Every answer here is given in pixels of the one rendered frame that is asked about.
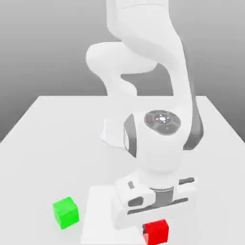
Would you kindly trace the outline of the small red cube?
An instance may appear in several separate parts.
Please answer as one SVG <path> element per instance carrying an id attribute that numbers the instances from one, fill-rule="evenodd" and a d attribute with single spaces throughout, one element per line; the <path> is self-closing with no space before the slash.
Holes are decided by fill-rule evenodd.
<path id="1" fill-rule="evenodd" d="M 165 219 L 142 226 L 146 245 L 159 245 L 168 241 L 169 226 Z"/>

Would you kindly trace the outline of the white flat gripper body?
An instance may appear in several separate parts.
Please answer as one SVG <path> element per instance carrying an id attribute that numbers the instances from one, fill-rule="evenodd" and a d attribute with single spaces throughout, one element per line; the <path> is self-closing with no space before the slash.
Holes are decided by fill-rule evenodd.
<path id="1" fill-rule="evenodd" d="M 196 188 L 115 188 L 111 201 L 113 227 L 120 230 L 186 215 L 196 208 Z"/>

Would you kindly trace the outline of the small green cube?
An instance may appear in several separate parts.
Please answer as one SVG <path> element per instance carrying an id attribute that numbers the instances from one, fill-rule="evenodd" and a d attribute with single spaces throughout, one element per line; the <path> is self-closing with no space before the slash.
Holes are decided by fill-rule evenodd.
<path id="1" fill-rule="evenodd" d="M 79 222 L 78 207 L 71 197 L 66 197 L 53 203 L 55 220 L 64 230 Z"/>

